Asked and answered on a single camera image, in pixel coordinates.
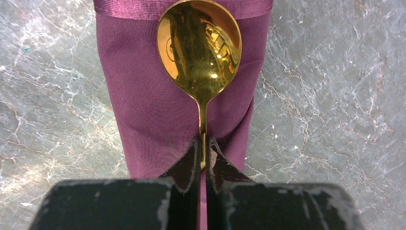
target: purple satin ribbon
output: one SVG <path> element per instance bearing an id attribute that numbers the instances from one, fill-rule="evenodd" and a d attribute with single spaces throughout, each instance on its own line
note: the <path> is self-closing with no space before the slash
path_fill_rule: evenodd
<path id="1" fill-rule="evenodd" d="M 176 0 L 93 0 L 98 14 L 136 20 L 158 20 Z M 262 16 L 272 8 L 272 0 L 216 0 L 235 19 Z"/>

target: gold spoon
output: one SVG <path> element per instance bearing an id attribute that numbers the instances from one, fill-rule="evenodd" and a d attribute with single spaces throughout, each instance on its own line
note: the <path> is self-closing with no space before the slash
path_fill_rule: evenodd
<path id="1" fill-rule="evenodd" d="M 234 78 L 241 59 L 241 32 L 234 17 L 211 0 L 182 0 L 158 24 L 157 45 L 172 80 L 199 107 L 201 170 L 206 158 L 206 110 Z"/>

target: gray stone surface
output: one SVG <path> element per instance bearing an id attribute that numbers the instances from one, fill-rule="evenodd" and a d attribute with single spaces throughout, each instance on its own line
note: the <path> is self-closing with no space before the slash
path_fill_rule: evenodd
<path id="1" fill-rule="evenodd" d="M 127 169 L 92 2 L 0 6 L 0 229 L 23 230 L 55 182 Z M 251 178 L 338 183 L 366 229 L 406 229 L 405 15 L 404 0 L 275 1 Z"/>

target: cloth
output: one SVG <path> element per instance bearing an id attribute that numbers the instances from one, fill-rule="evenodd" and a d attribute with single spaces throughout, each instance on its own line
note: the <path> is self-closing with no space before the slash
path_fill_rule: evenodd
<path id="1" fill-rule="evenodd" d="M 97 46 L 131 178 L 156 178 L 199 133 L 196 102 L 170 79 L 156 44 L 161 14 L 176 0 L 94 0 Z M 241 171 L 272 0 L 219 0 L 242 35 L 238 72 L 207 109 L 207 134 Z M 207 229 L 205 174 L 201 229 Z"/>

